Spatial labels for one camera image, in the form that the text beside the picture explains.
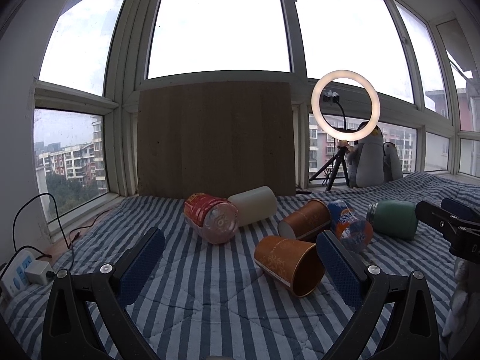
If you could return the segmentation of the white plastic cup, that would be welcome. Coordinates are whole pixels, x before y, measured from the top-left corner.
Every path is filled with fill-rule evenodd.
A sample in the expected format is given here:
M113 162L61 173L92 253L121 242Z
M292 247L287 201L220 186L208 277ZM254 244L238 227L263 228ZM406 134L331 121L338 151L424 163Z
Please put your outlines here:
M270 187L264 185L228 197L238 210L238 225L244 227L274 216L278 210L277 199Z

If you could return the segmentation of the orange paper cup open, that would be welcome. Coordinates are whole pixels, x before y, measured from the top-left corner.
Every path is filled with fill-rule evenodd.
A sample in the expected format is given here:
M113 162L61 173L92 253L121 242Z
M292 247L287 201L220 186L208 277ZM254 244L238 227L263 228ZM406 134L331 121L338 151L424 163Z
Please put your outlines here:
M256 246L255 263L295 297L306 297L322 280L326 269L312 242L266 236Z

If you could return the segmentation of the brown paper cup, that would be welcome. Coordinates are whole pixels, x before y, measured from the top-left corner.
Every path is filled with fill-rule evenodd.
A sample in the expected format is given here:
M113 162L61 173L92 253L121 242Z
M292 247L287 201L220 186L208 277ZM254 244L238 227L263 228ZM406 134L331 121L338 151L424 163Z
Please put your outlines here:
M307 201L278 225L279 236L302 242L315 242L319 233L332 224L328 206L320 199Z

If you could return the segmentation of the red lidded plastic cup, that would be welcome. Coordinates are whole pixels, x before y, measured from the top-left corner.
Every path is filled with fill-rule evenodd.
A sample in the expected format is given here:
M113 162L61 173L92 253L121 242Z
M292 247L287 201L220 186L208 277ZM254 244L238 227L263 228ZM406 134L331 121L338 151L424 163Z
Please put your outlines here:
M239 229L239 211L233 203L206 193L194 193L184 202L187 224L206 242L229 242Z

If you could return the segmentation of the green insulated mug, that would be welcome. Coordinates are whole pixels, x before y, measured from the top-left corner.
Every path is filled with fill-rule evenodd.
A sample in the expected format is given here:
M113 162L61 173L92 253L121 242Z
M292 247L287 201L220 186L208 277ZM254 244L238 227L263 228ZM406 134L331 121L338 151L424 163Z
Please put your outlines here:
M418 219L412 202L383 200L369 205L366 220L373 231L383 236L412 241L416 235Z

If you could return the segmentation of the blue orange soda bottle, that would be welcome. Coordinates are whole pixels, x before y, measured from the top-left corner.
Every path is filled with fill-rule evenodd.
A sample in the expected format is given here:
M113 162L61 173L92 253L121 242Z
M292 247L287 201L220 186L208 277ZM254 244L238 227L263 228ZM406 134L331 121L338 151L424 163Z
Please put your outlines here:
M331 217L331 230L341 244L355 253L360 253L371 242L374 231L370 222L343 200L327 203Z

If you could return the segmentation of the white power adapter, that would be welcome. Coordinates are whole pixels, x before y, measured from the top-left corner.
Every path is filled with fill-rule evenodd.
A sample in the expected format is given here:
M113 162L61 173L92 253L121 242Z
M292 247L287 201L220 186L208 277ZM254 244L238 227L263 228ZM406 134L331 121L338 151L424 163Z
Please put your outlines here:
M34 260L24 271L31 284L47 285L55 277L55 272L47 261Z

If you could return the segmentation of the white power strip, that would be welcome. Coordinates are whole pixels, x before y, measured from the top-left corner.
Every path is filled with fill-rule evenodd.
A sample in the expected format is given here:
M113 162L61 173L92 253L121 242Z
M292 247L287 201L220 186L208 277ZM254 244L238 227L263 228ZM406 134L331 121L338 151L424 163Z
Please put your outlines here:
M21 250L1 272L1 291L7 300L11 300L30 285L25 269L33 260L34 256L29 250Z

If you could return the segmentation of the small grey penguin plush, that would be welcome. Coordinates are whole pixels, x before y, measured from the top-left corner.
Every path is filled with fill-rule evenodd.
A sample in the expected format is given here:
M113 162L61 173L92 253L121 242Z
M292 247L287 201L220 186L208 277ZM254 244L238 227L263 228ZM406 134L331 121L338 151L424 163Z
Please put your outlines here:
M395 144L393 142L385 142L383 144L383 150L383 171L385 182L401 179L403 177L402 164Z

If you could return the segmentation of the large grey penguin plush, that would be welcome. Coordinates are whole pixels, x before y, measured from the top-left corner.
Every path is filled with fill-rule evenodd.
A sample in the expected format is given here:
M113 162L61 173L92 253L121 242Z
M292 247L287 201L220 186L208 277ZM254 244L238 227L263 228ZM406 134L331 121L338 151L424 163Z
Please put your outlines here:
M384 182L383 133L380 127L359 141L346 156L346 165L351 188L377 186Z

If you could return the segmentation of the black tripod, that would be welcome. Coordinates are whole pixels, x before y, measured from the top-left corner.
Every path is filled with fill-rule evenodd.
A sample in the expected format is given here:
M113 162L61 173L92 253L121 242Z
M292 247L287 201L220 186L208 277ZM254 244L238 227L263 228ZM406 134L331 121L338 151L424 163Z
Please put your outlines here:
M329 192L334 186L339 170L342 169L345 185L349 187L350 177L347 169L347 154L349 152L349 145L338 145L336 154L331 159L329 159L317 172L311 175L308 178L308 181L312 182L313 180L317 180L321 173L324 173L329 169L330 172L326 176L325 187L325 191Z

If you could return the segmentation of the blue striped quilt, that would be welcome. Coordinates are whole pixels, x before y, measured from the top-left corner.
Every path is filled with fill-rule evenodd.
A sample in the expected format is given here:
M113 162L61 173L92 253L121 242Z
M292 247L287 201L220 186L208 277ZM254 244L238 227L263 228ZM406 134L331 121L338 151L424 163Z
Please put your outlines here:
M184 220L183 200L129 197L74 243L73 274L90 273L101 263L115 263L150 228L163 231L166 246L134 304L132 320L161 359L321 359L352 316L324 276L304 298L255 264L258 242L278 234L278 222L317 198L343 200L365 217L368 206L382 200L434 204L450 197L479 206L479 185L459 183L427 173L366 189L334 189L296 197L278 197L271 219L241 228L226 244L208 244ZM423 223L414 241L374 235L361 254L385 273L424 272L439 330L442 331L456 283L456 258L441 234ZM31 359L40 359L41 331L51 283L31 284L1 314Z

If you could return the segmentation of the wooden board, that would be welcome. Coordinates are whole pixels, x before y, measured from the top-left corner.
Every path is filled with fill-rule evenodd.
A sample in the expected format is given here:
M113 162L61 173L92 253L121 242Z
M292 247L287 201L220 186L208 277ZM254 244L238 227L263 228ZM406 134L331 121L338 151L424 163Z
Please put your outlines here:
M229 197L267 185L295 193L290 86L230 81L141 92L137 122L138 192Z

